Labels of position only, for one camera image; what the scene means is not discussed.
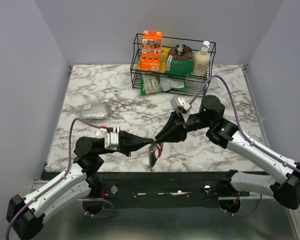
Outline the steel key organizer red handle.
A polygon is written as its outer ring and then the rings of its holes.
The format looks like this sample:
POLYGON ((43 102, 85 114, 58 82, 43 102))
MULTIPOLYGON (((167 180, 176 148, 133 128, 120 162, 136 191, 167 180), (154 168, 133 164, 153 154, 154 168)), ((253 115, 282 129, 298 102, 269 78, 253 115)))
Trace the steel key organizer red handle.
POLYGON ((147 153, 148 153, 148 158, 149 158, 149 163, 148 163, 147 168, 149 171, 151 171, 151 172, 154 171, 154 166, 155 166, 157 160, 162 155, 163 146, 164 146, 164 143, 152 143, 147 148, 147 153))

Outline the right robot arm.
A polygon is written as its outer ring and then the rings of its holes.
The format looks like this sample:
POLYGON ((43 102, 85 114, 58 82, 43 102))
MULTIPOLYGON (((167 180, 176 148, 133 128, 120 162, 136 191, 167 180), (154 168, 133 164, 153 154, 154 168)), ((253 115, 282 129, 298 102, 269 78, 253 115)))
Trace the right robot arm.
POLYGON ((300 205, 300 161, 284 157, 248 136, 237 124, 224 118, 225 106, 214 95, 202 98, 199 112, 190 114, 191 104, 182 98, 171 100, 174 111, 164 128, 156 135, 157 143, 178 143, 192 131, 207 129, 208 139, 248 159, 267 175, 234 171, 220 183, 220 191, 231 196, 235 192, 253 192, 273 197, 288 209, 300 205))

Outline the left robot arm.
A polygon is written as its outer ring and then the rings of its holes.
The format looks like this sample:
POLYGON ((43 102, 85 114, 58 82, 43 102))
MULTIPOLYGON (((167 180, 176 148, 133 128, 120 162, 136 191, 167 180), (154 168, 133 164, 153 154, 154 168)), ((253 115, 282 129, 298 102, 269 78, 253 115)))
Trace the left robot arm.
POLYGON ((101 180, 97 171, 104 163, 103 154, 121 153, 130 156, 154 139, 139 137, 119 129, 104 138, 81 137, 76 141, 76 157, 66 170, 38 190, 10 199, 7 211, 9 226, 22 240, 35 237, 44 224, 72 202, 86 197, 101 196, 101 180))

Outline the silver glitter pouch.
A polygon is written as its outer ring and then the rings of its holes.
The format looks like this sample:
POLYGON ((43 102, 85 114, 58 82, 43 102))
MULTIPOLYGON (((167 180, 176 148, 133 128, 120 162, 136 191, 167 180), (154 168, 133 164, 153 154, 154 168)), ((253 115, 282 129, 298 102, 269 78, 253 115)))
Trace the silver glitter pouch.
POLYGON ((104 102, 85 103, 81 106, 79 117, 83 120, 103 120, 109 113, 110 108, 104 102))

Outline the green white snack bag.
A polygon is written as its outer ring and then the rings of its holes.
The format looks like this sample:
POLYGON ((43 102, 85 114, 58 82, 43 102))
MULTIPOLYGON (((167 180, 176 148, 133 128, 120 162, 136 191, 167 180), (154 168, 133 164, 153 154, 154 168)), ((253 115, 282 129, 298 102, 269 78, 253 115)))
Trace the green white snack bag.
POLYGON ((170 90, 185 90, 184 80, 159 76, 146 76, 141 80, 141 96, 170 90))

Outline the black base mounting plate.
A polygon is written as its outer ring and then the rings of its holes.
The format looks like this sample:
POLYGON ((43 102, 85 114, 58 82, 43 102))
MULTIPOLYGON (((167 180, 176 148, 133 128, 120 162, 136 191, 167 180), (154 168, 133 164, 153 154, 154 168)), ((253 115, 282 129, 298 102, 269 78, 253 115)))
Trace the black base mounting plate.
POLYGON ((98 172, 89 198, 104 198, 118 209, 218 208, 219 198, 238 197, 228 172, 98 172))

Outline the green brown bag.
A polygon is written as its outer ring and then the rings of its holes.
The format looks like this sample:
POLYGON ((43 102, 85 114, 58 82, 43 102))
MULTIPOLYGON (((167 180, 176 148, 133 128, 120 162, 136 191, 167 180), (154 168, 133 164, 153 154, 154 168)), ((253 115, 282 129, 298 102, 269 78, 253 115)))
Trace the green brown bag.
POLYGON ((185 44, 172 47, 167 55, 165 72, 175 78, 190 76, 193 70, 194 56, 192 48, 185 44))

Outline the cream lotion pump bottle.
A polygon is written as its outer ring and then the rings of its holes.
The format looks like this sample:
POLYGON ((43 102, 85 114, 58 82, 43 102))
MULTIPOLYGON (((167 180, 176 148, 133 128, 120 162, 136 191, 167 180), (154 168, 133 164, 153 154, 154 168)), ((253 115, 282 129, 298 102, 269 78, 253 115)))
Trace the cream lotion pump bottle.
POLYGON ((192 73, 194 76, 204 76, 210 62, 209 41, 203 42, 203 47, 195 54, 192 73))

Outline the yellow snack bag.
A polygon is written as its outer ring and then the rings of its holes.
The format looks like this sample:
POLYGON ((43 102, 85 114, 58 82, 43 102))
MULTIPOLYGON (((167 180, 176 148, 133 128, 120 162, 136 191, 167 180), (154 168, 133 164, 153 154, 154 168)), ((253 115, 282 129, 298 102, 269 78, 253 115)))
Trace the yellow snack bag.
POLYGON ((169 47, 142 48, 138 70, 165 73, 169 47))

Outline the orange product box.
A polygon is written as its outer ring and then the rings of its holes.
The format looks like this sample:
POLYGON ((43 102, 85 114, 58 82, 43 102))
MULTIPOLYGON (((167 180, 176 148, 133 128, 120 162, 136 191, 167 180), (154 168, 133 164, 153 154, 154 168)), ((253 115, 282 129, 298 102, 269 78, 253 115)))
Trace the orange product box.
POLYGON ((142 37, 141 65, 143 71, 160 70, 162 32, 145 30, 142 37))

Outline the aluminium rail frame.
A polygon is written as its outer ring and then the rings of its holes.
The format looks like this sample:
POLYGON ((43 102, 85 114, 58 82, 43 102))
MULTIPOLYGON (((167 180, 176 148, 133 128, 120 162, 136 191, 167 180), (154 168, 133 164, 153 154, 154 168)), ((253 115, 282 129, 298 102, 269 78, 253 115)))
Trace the aluminium rail frame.
POLYGON ((69 149, 75 154, 68 167, 43 187, 25 197, 14 196, 8 206, 9 229, 22 240, 35 237, 44 223, 70 203, 82 200, 86 215, 100 216, 105 204, 116 208, 222 208, 236 215, 241 192, 274 198, 288 209, 300 205, 300 161, 286 158, 258 143, 240 123, 224 117, 225 107, 214 95, 205 95, 198 113, 192 102, 171 101, 173 112, 157 136, 141 137, 119 127, 100 126, 104 138, 83 136, 69 149), (208 139, 235 152, 265 171, 265 174, 230 170, 220 173, 106 173, 99 172, 102 155, 120 153, 129 157, 145 146, 161 151, 165 143, 186 140, 193 131, 206 129, 208 139))

